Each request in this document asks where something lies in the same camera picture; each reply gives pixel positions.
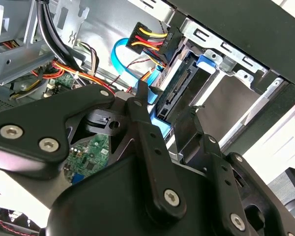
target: silver bolt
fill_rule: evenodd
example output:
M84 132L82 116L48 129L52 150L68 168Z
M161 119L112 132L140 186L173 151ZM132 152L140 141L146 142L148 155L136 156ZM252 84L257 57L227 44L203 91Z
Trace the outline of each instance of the silver bolt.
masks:
M237 229L240 231L245 231L246 227L243 220L236 214L231 214L231 221Z
M172 189L166 189L165 190L164 198L173 207L177 207L179 205L179 202L180 202L179 196Z
M240 156L235 155L235 157L236 157L236 160L237 160L237 161L242 162L242 158L241 158Z
M18 139L23 135L23 130L16 125L6 125L0 129L0 134L6 139Z
M139 102L139 101L134 101L134 103L137 104L137 105L140 106L140 107L142 106L142 103Z
M216 140L214 138L212 138L211 136L208 137L208 139L212 142L212 143L216 143Z
M57 151L58 150L59 143L56 140L54 140L54 139L45 138L45 139L42 139L39 142L39 147L43 151L46 151L46 152L54 152L54 151Z
M102 95L106 96L106 97L109 96L109 93L107 93L107 92L104 91L104 90L101 90L100 93L101 93Z

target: cable tie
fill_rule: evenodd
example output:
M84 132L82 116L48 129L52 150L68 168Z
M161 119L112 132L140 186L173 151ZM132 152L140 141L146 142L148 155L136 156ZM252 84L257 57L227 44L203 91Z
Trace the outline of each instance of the cable tie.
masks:
M94 72L92 72L92 71L88 71L88 75L91 75L91 76L95 76L95 73Z
M77 79L79 79L79 72L78 72L78 71L76 71L76 72L75 72L75 74L74 74L74 77L73 77L73 78L74 78L74 79L76 79L76 80L77 80Z
M36 0L39 4L49 4L49 0Z

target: gray fabric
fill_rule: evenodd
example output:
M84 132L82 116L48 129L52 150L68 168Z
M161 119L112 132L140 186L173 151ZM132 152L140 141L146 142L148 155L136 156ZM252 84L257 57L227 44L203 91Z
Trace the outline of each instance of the gray fabric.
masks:
M295 188L285 172L268 186L284 205L295 199Z

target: motherboard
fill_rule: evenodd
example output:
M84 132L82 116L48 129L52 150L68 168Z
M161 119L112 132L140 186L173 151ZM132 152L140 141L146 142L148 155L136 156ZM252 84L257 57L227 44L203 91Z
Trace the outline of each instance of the motherboard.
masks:
M62 86L62 89L75 89L75 81L70 74L64 74L52 83L56 84L58 92L62 91L59 90L59 86ZM109 137L96 134L91 141L80 143L70 149L63 168L65 177L70 183L76 184L105 168L108 158Z

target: green circuit board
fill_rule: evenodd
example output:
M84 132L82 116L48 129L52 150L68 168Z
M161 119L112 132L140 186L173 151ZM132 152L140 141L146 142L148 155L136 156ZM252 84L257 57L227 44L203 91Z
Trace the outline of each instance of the green circuit board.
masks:
M90 142L78 144L70 150L64 166L64 173L69 182L75 174L89 177L106 167L109 158L109 138L96 134Z
M56 79L56 83L61 83L71 88L74 83L74 79L72 78L70 74L65 73L64 75Z

